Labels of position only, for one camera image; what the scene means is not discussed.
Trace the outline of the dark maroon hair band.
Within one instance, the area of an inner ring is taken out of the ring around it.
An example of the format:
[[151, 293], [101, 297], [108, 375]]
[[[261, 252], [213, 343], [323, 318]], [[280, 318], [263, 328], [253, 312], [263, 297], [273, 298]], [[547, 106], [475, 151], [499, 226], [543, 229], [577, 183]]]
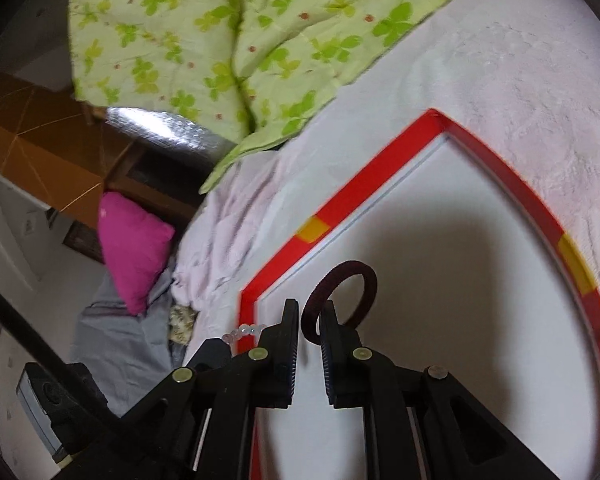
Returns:
[[358, 260], [337, 264], [315, 286], [304, 305], [300, 327], [311, 344], [320, 344], [318, 318], [330, 301], [338, 315], [338, 323], [356, 330], [365, 320], [376, 299], [378, 278], [374, 269]]

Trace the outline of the grey bed sheet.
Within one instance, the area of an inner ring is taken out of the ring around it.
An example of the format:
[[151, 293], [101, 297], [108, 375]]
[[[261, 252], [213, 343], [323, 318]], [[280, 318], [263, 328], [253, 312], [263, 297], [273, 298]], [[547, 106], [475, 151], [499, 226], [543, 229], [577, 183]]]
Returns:
[[147, 310], [132, 315], [106, 273], [91, 304], [79, 315], [70, 360], [84, 364], [118, 416], [179, 367], [187, 346], [169, 339], [174, 262], [158, 277]]

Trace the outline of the small floral patterned cloth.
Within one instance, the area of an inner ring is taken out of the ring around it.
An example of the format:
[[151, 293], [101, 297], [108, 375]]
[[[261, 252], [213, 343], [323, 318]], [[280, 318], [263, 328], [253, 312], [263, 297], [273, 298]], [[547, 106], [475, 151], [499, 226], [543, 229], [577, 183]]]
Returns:
[[189, 306], [174, 304], [170, 309], [169, 339], [174, 344], [187, 346], [193, 337], [198, 313]]

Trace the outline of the red shallow box tray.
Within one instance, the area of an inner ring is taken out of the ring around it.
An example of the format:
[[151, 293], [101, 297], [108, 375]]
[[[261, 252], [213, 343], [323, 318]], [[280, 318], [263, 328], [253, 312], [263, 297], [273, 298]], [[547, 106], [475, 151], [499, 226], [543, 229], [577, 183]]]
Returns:
[[260, 266], [239, 321], [272, 321], [350, 259], [378, 277], [365, 342], [446, 368], [559, 478], [600, 470], [600, 290], [497, 154], [428, 110]]

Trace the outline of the magenta pillow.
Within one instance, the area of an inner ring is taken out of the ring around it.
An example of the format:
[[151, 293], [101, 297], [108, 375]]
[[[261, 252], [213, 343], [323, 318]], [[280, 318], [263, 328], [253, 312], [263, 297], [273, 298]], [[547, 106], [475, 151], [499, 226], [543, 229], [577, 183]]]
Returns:
[[97, 234], [120, 298], [132, 315], [143, 314], [170, 257], [174, 227], [120, 193], [106, 192], [99, 203]]

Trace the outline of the silver foil insulation roll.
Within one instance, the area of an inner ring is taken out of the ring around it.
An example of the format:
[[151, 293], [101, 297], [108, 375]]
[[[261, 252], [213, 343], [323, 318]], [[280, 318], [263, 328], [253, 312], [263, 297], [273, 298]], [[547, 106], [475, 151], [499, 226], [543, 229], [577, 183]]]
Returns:
[[108, 125], [156, 151], [212, 169], [235, 146], [231, 140], [179, 114], [134, 107], [109, 107]]

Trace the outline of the orange wooden cabinet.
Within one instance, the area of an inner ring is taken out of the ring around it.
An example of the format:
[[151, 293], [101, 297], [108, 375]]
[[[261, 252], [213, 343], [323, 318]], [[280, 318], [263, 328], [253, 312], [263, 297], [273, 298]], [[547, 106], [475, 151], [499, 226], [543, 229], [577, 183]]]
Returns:
[[0, 73], [0, 176], [62, 214], [94, 229], [106, 179], [131, 144], [89, 124], [67, 93]]

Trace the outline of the green clover quilt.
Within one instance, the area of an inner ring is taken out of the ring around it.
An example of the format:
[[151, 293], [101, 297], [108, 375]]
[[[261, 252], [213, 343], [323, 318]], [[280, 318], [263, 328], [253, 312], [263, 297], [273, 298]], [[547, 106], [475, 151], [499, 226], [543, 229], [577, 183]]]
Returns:
[[206, 180], [298, 134], [450, 0], [69, 0], [79, 100], [179, 114], [230, 142]]

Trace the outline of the pale pink fleece blanket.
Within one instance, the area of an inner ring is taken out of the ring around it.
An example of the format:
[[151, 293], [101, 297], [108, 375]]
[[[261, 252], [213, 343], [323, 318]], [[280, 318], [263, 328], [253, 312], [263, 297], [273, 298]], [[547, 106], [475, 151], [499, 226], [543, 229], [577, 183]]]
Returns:
[[584, 0], [453, 0], [207, 195], [174, 272], [175, 300], [199, 314], [187, 350], [227, 332], [256, 264], [430, 108], [534, 189], [600, 285], [600, 21]]

